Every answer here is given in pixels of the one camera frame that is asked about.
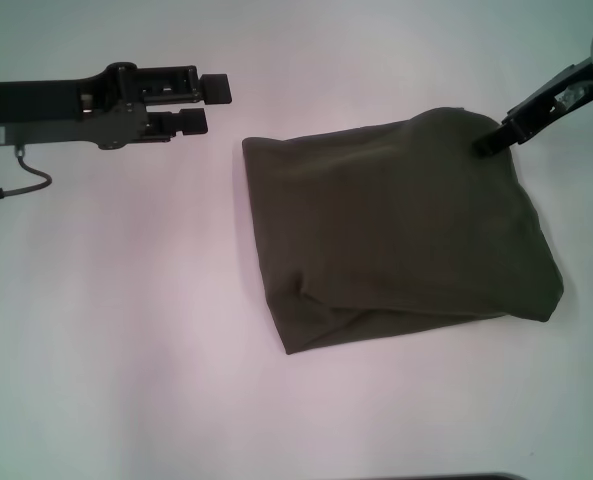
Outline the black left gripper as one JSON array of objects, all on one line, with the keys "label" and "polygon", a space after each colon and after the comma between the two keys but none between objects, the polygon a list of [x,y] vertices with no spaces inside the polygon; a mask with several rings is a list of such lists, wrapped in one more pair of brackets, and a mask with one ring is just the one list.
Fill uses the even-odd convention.
[{"label": "black left gripper", "polygon": [[137,69],[115,63],[83,79],[0,82],[0,146],[90,142],[111,150],[140,135],[142,142],[169,142],[178,133],[208,133],[202,108],[147,118],[142,101],[227,105],[232,94],[226,74],[199,75],[195,66]]}]

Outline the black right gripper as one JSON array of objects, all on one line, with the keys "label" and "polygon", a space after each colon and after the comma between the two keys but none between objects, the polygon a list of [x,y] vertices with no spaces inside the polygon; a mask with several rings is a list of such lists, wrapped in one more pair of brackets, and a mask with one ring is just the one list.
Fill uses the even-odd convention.
[{"label": "black right gripper", "polygon": [[560,118],[593,101],[593,61],[586,59],[557,74],[507,112],[502,125],[472,143],[479,158],[523,144]]}]

